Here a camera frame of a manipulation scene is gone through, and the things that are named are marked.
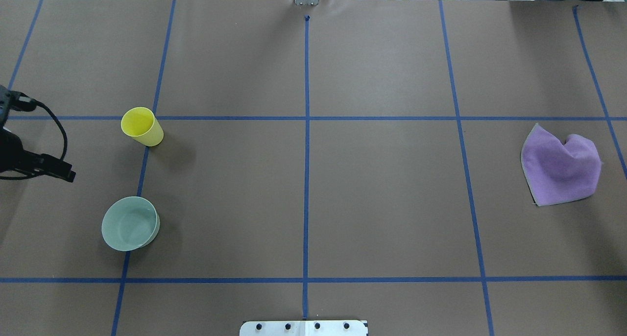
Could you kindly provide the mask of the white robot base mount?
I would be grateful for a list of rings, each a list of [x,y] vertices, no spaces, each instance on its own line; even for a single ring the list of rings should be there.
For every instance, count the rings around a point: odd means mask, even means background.
[[[240,336],[367,336],[362,320],[283,320],[244,322]]]

